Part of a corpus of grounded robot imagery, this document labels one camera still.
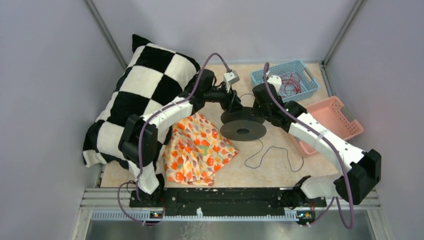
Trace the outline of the dark grey cable spool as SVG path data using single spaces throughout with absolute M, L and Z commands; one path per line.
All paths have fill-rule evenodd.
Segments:
M 249 142 L 264 137 L 267 128 L 265 119 L 252 114 L 252 107 L 244 107 L 233 113 L 223 112 L 220 120 L 223 123 L 220 133 L 223 137 L 239 142 Z

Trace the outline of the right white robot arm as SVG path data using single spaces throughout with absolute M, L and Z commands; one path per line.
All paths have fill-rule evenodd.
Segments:
M 299 206 L 318 197 L 338 197 L 359 205 L 381 180 L 381 154 L 362 150 L 332 133 L 305 107 L 290 100 L 283 102 L 273 85 L 261 83 L 252 89 L 254 113 L 260 113 L 273 126 L 299 138 L 323 155 L 337 174 L 304 177 L 293 192 Z

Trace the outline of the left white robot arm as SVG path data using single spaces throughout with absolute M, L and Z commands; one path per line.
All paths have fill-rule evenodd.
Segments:
M 160 155 L 158 136 L 167 134 L 170 127 L 183 118 L 201 110 L 207 102 L 219 103 L 228 113 L 241 111 L 243 105 L 232 84 L 240 77 L 234 70 L 223 75 L 223 82 L 213 84 L 213 71 L 201 70 L 195 80 L 191 80 L 183 92 L 159 110 L 143 116 L 131 115 L 125 124 L 118 143 L 118 149 L 125 159 L 133 162 L 139 170 L 135 172 L 137 191 L 142 191 L 141 200 L 149 207 L 160 202 L 157 188 L 160 182 L 156 177 L 154 162 Z

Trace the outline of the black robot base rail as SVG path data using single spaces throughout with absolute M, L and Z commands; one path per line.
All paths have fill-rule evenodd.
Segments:
M 201 209 L 206 217 L 282 216 L 301 207 L 326 207 L 324 198 L 308 199 L 300 189 L 280 187 L 168 187 L 152 195 L 131 193 L 131 208 L 160 208 L 166 216 L 194 216 Z

